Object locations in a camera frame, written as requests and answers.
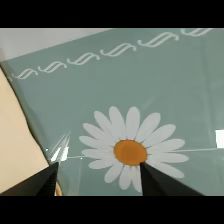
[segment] decorative border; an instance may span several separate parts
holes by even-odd
[[[180,33],[185,36],[199,37],[199,36],[203,36],[203,35],[207,34],[208,32],[212,31],[213,29],[215,29],[215,28],[196,28],[195,30],[193,30],[191,32],[186,32],[185,29],[180,29]],[[171,32],[163,32],[147,43],[143,43],[142,40],[138,40],[137,44],[142,47],[155,48],[155,47],[162,45],[164,42],[168,41],[169,39],[174,39],[175,41],[179,41],[180,36],[177,34],[171,33]],[[137,47],[135,45],[132,45],[130,43],[122,43],[107,53],[105,53],[105,51],[102,49],[99,51],[99,53],[101,56],[117,57],[129,49],[132,51],[137,51]],[[80,56],[75,61],[72,61],[70,58],[68,58],[68,59],[66,59],[66,62],[69,65],[79,66],[79,65],[86,64],[89,60],[95,59],[95,60],[99,61],[101,59],[101,56],[94,54],[92,52],[88,52],[88,53],[85,53],[82,56]],[[42,69],[40,66],[37,67],[38,71],[36,71],[32,68],[27,68],[24,71],[22,71],[19,75],[14,75],[12,73],[11,76],[16,79],[24,80],[24,79],[27,79],[30,75],[37,76],[39,74],[38,72],[52,73],[61,67],[66,69],[68,67],[68,65],[66,65],[65,63],[60,62],[60,61],[55,61],[55,62],[52,62],[50,65],[48,65],[44,69]]]

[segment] beige object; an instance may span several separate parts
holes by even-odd
[[[0,68],[0,193],[47,166]]]

